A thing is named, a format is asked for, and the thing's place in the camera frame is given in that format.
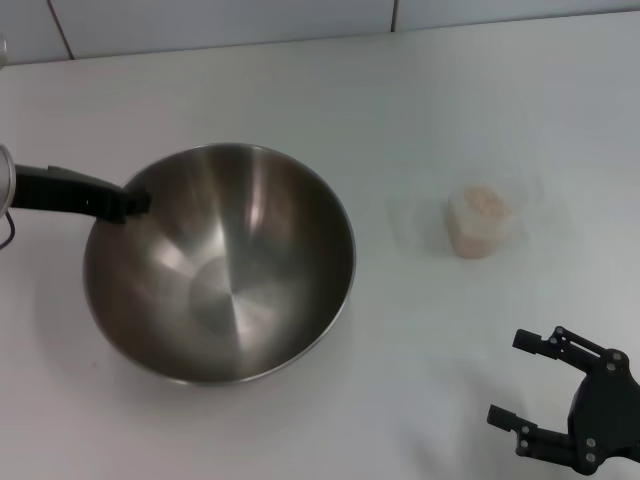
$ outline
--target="metal mixing bowl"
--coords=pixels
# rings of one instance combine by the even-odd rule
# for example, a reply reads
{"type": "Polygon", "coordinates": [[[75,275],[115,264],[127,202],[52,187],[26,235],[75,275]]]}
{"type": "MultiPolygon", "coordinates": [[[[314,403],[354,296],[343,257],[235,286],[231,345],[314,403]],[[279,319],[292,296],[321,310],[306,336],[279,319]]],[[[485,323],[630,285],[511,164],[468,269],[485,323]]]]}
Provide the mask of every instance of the metal mixing bowl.
{"type": "Polygon", "coordinates": [[[340,313],[355,273],[349,219],[313,171],[267,148],[197,147],[125,187],[148,214],[97,221],[85,286],[111,343],[175,380],[228,383],[301,356],[340,313]]]}

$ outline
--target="plastic container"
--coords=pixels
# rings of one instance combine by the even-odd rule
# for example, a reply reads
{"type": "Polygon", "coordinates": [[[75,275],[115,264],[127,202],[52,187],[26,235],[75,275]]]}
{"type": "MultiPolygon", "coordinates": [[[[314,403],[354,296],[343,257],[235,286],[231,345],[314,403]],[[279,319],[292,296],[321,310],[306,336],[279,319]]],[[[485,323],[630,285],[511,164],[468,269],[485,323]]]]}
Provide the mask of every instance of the plastic container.
{"type": "Polygon", "coordinates": [[[528,192],[525,182],[513,176],[478,179],[455,187],[446,209],[455,253],[478,259],[495,252],[528,203],[528,192]]]}

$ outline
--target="white table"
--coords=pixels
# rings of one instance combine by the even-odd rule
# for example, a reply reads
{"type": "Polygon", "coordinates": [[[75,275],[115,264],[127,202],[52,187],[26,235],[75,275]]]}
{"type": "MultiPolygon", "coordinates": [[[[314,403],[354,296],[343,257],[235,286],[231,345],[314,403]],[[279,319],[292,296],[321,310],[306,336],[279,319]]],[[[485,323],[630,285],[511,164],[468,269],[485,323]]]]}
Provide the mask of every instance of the white table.
{"type": "MultiPolygon", "coordinates": [[[[328,181],[358,247],[348,309],[308,355],[250,384],[185,388],[94,326],[91,219],[14,210],[2,477],[578,478],[517,458],[485,416],[495,403],[564,428],[581,374],[512,349],[518,328],[562,324],[640,374],[639,43],[640,13],[624,13],[0,71],[0,141],[17,163],[124,182],[194,145],[261,144],[328,181]],[[553,208],[499,255],[464,261],[428,206],[484,159],[534,169],[553,208]],[[437,238],[398,240],[394,211],[437,238]]],[[[610,460],[599,478],[639,473],[610,460]]]]}

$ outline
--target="tile grout line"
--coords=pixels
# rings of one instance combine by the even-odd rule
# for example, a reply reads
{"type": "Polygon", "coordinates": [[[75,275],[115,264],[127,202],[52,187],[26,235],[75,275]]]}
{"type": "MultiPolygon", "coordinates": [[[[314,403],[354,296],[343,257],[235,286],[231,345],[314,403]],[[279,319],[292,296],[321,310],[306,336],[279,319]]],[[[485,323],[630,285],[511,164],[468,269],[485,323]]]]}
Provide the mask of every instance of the tile grout line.
{"type": "Polygon", "coordinates": [[[62,38],[62,42],[64,43],[64,47],[67,49],[67,54],[71,60],[75,60],[73,56],[73,52],[71,51],[71,47],[69,46],[69,42],[67,42],[67,37],[64,35],[64,30],[62,30],[62,26],[60,25],[60,21],[58,20],[58,15],[56,15],[56,11],[53,8],[53,3],[51,0],[47,0],[47,5],[49,6],[49,11],[51,12],[51,16],[53,17],[53,21],[56,23],[56,27],[58,28],[58,33],[62,38]]]}
{"type": "Polygon", "coordinates": [[[398,3],[400,0],[393,1],[393,13],[391,14],[391,32],[396,31],[396,19],[398,17],[398,3]]]}

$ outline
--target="food item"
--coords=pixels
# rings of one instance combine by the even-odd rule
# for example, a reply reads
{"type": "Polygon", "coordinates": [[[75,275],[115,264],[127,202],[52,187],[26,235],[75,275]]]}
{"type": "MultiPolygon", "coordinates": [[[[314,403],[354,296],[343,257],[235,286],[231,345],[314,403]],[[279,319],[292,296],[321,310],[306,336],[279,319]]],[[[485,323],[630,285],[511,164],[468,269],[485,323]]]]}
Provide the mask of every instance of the food item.
{"type": "Polygon", "coordinates": [[[484,186],[467,186],[451,195],[446,223],[451,245],[462,258],[491,255],[507,234],[511,211],[500,196],[484,186]]]}

